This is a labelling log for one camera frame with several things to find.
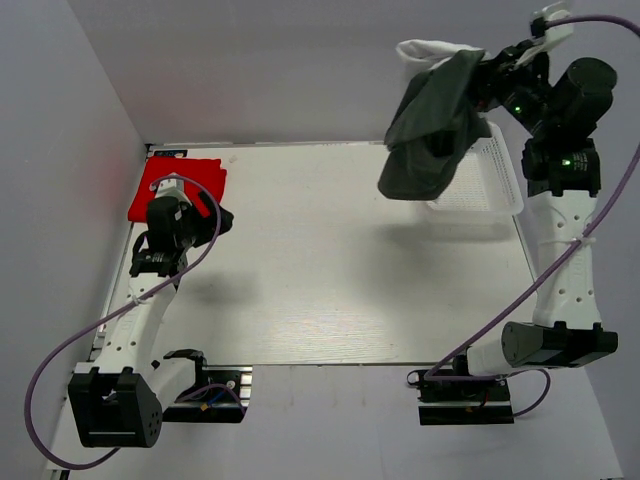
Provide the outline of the dark grey t-shirt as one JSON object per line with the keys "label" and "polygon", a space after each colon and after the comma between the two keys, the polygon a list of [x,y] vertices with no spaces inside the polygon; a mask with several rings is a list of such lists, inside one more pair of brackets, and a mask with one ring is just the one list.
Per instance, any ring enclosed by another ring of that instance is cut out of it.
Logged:
{"label": "dark grey t-shirt", "polygon": [[467,94],[484,57],[482,49],[460,50],[409,80],[384,137],[388,157],[378,181],[384,197],[438,199],[468,150],[492,136]]}

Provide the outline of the white t-shirt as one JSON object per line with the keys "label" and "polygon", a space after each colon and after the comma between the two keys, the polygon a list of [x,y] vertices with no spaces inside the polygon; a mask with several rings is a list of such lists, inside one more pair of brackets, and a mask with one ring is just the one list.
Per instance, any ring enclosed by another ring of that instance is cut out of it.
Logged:
{"label": "white t-shirt", "polygon": [[483,60],[491,57],[484,49],[441,40],[405,40],[396,45],[395,51],[404,65],[407,77],[437,69],[460,51],[479,51],[483,54]]}

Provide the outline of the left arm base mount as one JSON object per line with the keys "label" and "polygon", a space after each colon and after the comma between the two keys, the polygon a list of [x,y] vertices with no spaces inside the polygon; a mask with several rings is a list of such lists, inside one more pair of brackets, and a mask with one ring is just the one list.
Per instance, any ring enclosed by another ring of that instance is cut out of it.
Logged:
{"label": "left arm base mount", "polygon": [[168,423],[239,424],[249,406],[252,366],[213,365],[202,351],[180,349],[163,356],[162,363],[187,362],[194,383],[182,391],[163,413]]}

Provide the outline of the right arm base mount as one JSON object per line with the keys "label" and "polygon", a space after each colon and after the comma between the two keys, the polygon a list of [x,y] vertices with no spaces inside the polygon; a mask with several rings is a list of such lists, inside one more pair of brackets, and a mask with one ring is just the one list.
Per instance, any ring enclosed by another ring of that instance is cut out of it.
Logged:
{"label": "right arm base mount", "polygon": [[421,426],[483,426],[514,423],[507,382],[503,379],[454,380],[452,369],[428,380],[426,370],[407,374],[407,385],[418,392]]}

